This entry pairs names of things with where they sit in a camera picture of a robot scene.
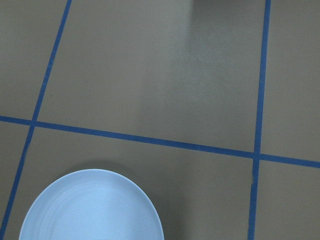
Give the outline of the light blue plate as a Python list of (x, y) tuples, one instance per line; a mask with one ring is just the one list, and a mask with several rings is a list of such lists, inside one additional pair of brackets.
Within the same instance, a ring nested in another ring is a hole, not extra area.
[(113, 171), (84, 169), (46, 187), (32, 203), (21, 240), (162, 240), (160, 217), (146, 193)]

